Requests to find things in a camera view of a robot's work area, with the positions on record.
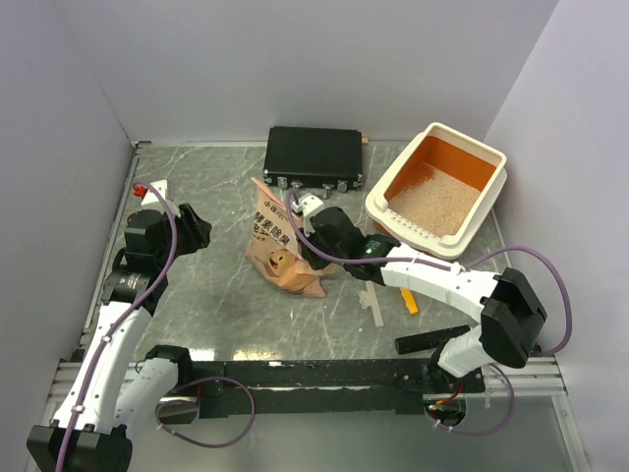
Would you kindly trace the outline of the pink cat litter bag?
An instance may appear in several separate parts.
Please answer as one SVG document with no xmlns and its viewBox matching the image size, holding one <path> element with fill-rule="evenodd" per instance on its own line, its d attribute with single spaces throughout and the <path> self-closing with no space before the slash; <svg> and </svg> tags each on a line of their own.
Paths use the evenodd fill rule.
<svg viewBox="0 0 629 472">
<path fill-rule="evenodd" d="M 313 269 L 301 257 L 298 238 L 291 226 L 286 206 L 257 178 L 257 201 L 252 238 L 246 257 L 271 284 L 296 295 L 324 298 L 321 279 L 334 272 L 335 266 Z"/>
</svg>

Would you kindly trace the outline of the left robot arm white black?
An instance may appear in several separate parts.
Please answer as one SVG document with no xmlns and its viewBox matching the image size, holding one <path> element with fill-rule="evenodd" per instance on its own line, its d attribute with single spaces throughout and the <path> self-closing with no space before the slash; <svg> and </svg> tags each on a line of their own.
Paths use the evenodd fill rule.
<svg viewBox="0 0 629 472">
<path fill-rule="evenodd" d="M 130 383 L 124 379 L 168 279 L 167 263 L 208 246 L 211 225 L 188 204 L 172 215 L 144 204 L 127 220 L 125 246 L 106 277 L 92 342 L 66 398 L 27 448 L 42 471 L 125 471 L 133 437 L 166 393 L 194 383 L 188 349 L 151 348 Z"/>
</svg>

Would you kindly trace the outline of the yellow plastic litter scoop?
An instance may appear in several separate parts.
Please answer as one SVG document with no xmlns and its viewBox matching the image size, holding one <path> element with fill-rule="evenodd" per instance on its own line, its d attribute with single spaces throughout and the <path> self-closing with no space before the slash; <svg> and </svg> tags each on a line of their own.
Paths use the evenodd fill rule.
<svg viewBox="0 0 629 472">
<path fill-rule="evenodd" d="M 401 288 L 400 292 L 409 315 L 416 316 L 420 312 L 420 309 L 417 305 L 413 292 L 406 288 Z"/>
</svg>

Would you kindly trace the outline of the beige bag sealing clip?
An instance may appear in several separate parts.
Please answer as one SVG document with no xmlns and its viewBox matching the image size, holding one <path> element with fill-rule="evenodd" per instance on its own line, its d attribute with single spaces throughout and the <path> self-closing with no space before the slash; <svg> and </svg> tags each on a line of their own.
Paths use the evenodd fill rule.
<svg viewBox="0 0 629 472">
<path fill-rule="evenodd" d="M 374 326 L 384 327 L 384 321 L 379 307 L 374 284 L 371 281 L 365 282 L 365 289 L 359 292 L 359 303 L 364 310 L 372 312 Z"/>
</svg>

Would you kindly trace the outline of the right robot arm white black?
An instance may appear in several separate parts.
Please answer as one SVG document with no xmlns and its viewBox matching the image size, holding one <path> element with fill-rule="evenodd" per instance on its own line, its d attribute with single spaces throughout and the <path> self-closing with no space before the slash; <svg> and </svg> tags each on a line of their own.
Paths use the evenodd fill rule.
<svg viewBox="0 0 629 472">
<path fill-rule="evenodd" d="M 498 363 L 524 368 L 546 320 L 526 276 L 464 268 L 421 253 L 391 237 L 365 235 L 338 206 L 291 206 L 303 219 L 296 235 L 303 257 L 317 268 L 342 266 L 354 278 L 405 288 L 467 315 L 475 326 L 436 347 L 429 380 L 450 391 L 475 369 Z"/>
</svg>

